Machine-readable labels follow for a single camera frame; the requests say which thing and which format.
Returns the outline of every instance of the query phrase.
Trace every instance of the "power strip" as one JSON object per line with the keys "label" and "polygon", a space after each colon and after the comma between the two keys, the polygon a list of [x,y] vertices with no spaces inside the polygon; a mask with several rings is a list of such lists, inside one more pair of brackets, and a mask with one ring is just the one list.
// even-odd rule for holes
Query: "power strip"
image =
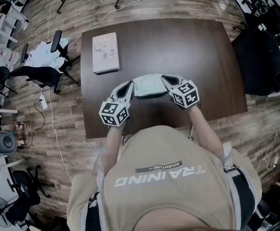
{"label": "power strip", "polygon": [[45,99],[44,94],[42,94],[39,99],[41,100],[43,110],[47,110],[48,109],[48,104],[47,104],[47,101]]}

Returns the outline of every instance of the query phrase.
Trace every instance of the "backpack strap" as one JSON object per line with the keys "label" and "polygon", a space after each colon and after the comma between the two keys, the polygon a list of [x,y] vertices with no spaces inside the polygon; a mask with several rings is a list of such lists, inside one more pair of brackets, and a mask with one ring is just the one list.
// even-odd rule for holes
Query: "backpack strap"
{"label": "backpack strap", "polygon": [[231,152],[231,144],[225,143],[224,172],[227,176],[233,201],[235,229],[240,230],[247,225],[255,211],[256,195],[249,174],[243,168],[238,168],[233,164]]}

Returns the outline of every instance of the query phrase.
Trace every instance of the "paper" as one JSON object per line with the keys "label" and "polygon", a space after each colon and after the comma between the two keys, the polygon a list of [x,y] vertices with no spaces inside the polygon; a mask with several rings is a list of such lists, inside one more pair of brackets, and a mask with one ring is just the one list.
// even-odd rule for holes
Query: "paper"
{"label": "paper", "polygon": [[[61,47],[64,49],[68,42],[69,38],[62,38],[60,40]],[[60,57],[59,51],[51,53],[50,49],[51,43],[47,44],[42,41],[35,50],[30,52],[25,65],[30,67],[52,67],[58,70],[63,65],[65,58]]]}
{"label": "paper", "polygon": [[116,33],[94,37],[92,44],[94,73],[120,69]]}

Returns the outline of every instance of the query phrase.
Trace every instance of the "white box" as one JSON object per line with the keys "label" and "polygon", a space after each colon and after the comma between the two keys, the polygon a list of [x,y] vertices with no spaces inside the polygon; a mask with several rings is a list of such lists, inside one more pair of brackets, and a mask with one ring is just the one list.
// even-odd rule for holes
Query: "white box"
{"label": "white box", "polygon": [[93,72],[95,74],[120,69],[116,33],[94,37],[92,50]]}

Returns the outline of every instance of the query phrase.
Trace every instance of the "dark wooden tabletop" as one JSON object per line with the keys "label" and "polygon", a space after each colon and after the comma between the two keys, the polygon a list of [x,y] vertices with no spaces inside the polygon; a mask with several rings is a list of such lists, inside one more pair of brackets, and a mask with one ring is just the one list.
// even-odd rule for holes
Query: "dark wooden tabletop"
{"label": "dark wooden tabletop", "polygon": [[[96,75],[92,70],[92,38],[116,32],[120,70]],[[87,138],[105,137],[108,127],[98,111],[119,84],[147,74],[176,74],[198,87],[207,120],[247,111],[238,63],[221,22],[192,19],[142,20],[105,26],[82,34],[81,91]],[[141,129],[189,124],[186,111],[159,98],[131,102],[126,134]]]}

